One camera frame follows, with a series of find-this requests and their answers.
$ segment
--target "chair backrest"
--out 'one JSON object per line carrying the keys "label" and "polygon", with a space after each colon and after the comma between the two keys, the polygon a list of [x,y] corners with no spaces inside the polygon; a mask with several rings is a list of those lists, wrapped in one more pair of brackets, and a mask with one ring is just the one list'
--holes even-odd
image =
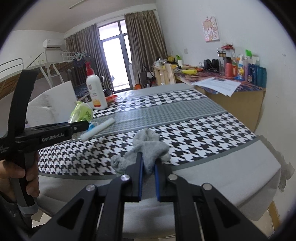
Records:
{"label": "chair backrest", "polygon": [[175,79],[175,74],[174,74],[172,65],[171,64],[165,64],[165,69],[168,72],[168,78],[170,80],[170,84],[175,84],[176,79]]}
{"label": "chair backrest", "polygon": [[55,86],[29,102],[28,123],[30,126],[40,126],[68,122],[76,102],[71,81]]}
{"label": "chair backrest", "polygon": [[138,72],[142,88],[147,85],[147,72]]}

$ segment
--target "curtain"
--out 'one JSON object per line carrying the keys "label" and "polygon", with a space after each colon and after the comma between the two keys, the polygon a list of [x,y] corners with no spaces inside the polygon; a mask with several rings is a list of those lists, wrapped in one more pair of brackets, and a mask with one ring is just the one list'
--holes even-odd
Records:
{"label": "curtain", "polygon": [[[95,64],[94,72],[98,76],[105,76],[104,87],[106,89],[111,89],[111,82],[110,82],[110,73],[109,69],[103,60],[102,53],[104,52],[101,50],[99,44],[99,30],[96,24],[91,25],[73,35],[66,38],[66,48],[68,52],[83,52],[86,50],[87,54],[89,54],[93,59]],[[74,68],[76,81],[73,83],[74,86],[78,86],[82,83],[85,83],[86,80],[86,72],[84,68]]]}
{"label": "curtain", "polygon": [[153,10],[126,14],[125,21],[133,74],[136,84],[139,84],[138,72],[143,71],[143,65],[152,71],[157,58],[167,57],[165,41]]}

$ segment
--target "white lotion bottle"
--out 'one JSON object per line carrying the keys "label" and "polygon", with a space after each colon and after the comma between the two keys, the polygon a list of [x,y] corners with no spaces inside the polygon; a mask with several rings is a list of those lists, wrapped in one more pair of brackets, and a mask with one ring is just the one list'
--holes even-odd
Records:
{"label": "white lotion bottle", "polygon": [[99,76],[94,74],[93,69],[90,67],[90,62],[86,63],[86,85],[89,90],[89,95],[93,102],[94,108],[97,110],[104,110],[108,107],[105,99],[105,94]]}

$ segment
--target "floor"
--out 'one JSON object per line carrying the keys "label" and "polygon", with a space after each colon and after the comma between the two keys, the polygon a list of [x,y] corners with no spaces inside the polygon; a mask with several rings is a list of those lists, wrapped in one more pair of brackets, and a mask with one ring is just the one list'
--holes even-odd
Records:
{"label": "floor", "polygon": [[[42,225],[47,223],[50,220],[50,216],[46,215],[45,213],[39,211],[37,214],[32,216],[33,219],[39,220],[35,221],[32,220],[33,222],[33,227]],[[268,210],[263,214],[263,216],[260,218],[259,221],[255,222],[252,221],[267,237],[271,236],[274,232],[271,218],[269,216]],[[135,240],[135,241],[158,241],[158,239],[149,239],[149,240]],[[159,239],[159,241],[175,241],[175,238],[164,238],[164,239]]]}

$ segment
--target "glass door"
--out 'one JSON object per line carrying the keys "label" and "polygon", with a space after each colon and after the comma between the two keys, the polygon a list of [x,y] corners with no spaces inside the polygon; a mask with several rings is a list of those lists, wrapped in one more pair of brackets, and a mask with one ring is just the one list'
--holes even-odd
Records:
{"label": "glass door", "polygon": [[114,92],[132,89],[131,51],[125,21],[100,27],[99,32]]}

